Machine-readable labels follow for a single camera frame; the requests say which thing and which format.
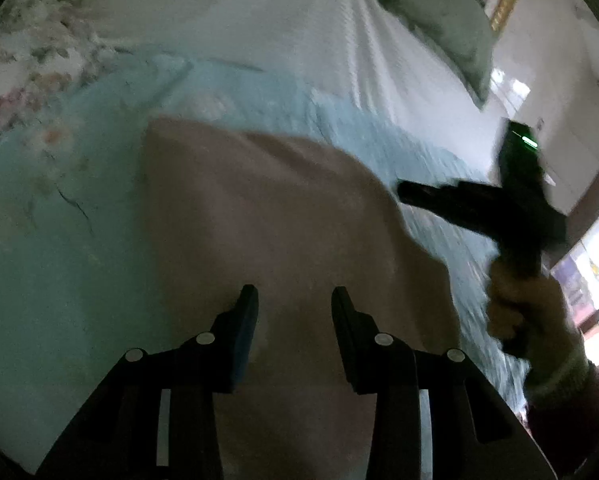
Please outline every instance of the pink blanket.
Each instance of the pink blanket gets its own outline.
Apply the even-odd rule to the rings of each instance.
[[[346,382],[337,285],[415,349],[458,345],[447,269],[408,237],[357,160],[308,139],[159,119],[146,145],[148,223],[183,341],[259,289],[244,381],[216,396],[227,478],[335,479],[363,470],[374,396]]]

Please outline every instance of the floral pillow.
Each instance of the floral pillow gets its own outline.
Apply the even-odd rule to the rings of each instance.
[[[0,135],[71,83],[87,84],[115,49],[81,0],[5,0],[0,7]]]

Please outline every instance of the green light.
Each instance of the green light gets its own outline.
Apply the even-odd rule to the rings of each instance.
[[[529,139],[528,137],[522,137],[521,140],[523,140],[526,144],[528,144],[529,146],[531,146],[532,148],[535,148],[537,150],[538,143],[535,142],[534,140]]]

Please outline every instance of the gloved hand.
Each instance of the gloved hand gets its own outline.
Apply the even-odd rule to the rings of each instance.
[[[531,372],[527,394],[539,389],[540,396],[549,396],[565,378],[569,388],[579,387],[587,375],[588,360],[559,282],[552,276],[520,280],[500,259],[493,261],[489,275],[488,333],[506,340],[513,338],[523,322],[528,329],[524,357],[531,363]]]

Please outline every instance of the light blue blanket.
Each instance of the light blue blanket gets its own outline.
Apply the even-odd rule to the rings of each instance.
[[[119,54],[107,75],[64,92],[0,142],[0,447],[30,469],[126,349],[172,346],[140,214],[143,132],[157,114],[328,142],[388,187],[479,178],[451,153],[294,78]],[[485,335],[493,244],[402,211],[449,268],[462,348],[519,407],[523,365]]]

